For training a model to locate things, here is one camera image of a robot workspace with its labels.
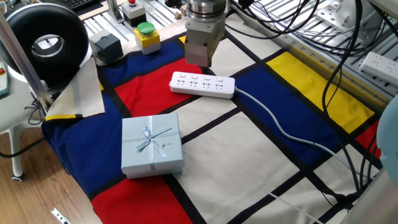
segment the outlet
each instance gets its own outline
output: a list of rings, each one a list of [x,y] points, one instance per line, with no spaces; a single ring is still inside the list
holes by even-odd
[[[361,71],[398,86],[398,63],[374,52],[368,53]]]
[[[170,89],[175,93],[230,99],[234,95],[235,79],[213,75],[174,72],[170,82]]]

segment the wooden floor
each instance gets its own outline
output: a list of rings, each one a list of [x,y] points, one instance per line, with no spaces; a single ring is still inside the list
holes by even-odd
[[[40,128],[26,129],[21,148],[42,137]],[[0,136],[0,151],[11,153],[8,134]],[[101,223],[87,196],[65,173],[47,142],[34,146],[21,155],[21,160],[26,178],[15,182],[11,180],[11,160],[0,157],[0,224],[59,223],[50,213],[54,208],[73,224]]]

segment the mondrian pattern cloth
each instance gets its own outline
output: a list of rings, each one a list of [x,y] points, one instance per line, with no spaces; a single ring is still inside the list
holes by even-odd
[[[236,15],[227,23],[260,35]],[[351,172],[334,157],[283,136],[269,114],[244,95],[225,100],[176,94],[169,82],[175,71],[233,77],[287,133],[344,157],[335,128],[357,170],[376,132],[377,115],[338,90],[328,122],[321,106],[326,80],[271,40],[227,29],[211,68],[200,68],[185,62],[183,22],[167,29],[174,35],[162,41],[160,51],[131,52],[97,67],[105,114],[42,126],[102,222],[313,223],[272,192],[323,223],[340,223],[357,195]],[[178,114],[183,172],[127,179],[121,171],[122,119],[171,112]],[[372,174],[380,168],[376,161]]]

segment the light blue gift box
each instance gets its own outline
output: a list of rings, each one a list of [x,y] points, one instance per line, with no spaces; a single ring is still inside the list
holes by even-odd
[[[124,118],[122,171],[128,179],[182,172],[177,114]]]

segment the red square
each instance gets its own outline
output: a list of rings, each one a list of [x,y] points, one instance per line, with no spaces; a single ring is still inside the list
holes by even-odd
[[[191,97],[191,95],[171,92],[169,83],[173,72],[202,74],[198,66],[187,64],[183,58],[115,88],[131,116],[158,114]]]
[[[160,177],[124,179],[91,203],[104,224],[191,224],[191,220]]]
[[[365,149],[369,147],[369,144],[372,141],[373,136],[376,134],[377,131],[377,126],[379,125],[379,121],[376,121],[374,124],[372,124],[370,127],[368,127],[362,134],[360,134],[356,140],[359,142]],[[376,144],[376,140],[373,142],[371,148],[370,148],[370,153],[373,152],[374,146]],[[376,158],[380,159],[381,151],[380,149],[377,149],[375,156]]]

